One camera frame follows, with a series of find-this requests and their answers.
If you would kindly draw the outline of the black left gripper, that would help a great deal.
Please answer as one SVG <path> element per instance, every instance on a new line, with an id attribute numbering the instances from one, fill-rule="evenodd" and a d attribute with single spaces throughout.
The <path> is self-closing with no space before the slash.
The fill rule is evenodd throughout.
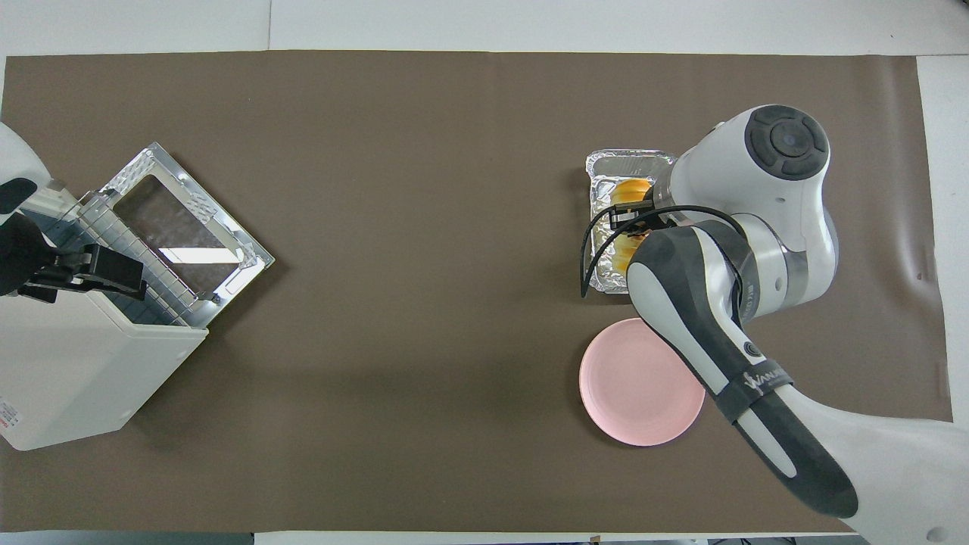
<path id="1" fill-rule="evenodd" d="M 108 292 L 144 300 L 145 264 L 107 246 L 89 245 L 89 279 L 77 279 L 77 253 L 63 252 L 46 241 L 34 221 L 13 214 L 1 228 L 1 294 L 56 297 L 59 291 L 89 292 L 93 283 Z"/>

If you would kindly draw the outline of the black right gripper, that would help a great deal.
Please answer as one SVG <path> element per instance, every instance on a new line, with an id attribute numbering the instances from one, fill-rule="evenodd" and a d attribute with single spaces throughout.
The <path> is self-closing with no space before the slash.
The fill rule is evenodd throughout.
<path id="1" fill-rule="evenodd" d="M 613 204 L 610 207 L 610 228 L 619 228 L 652 210 L 655 210 L 652 200 L 623 201 L 623 203 Z"/>

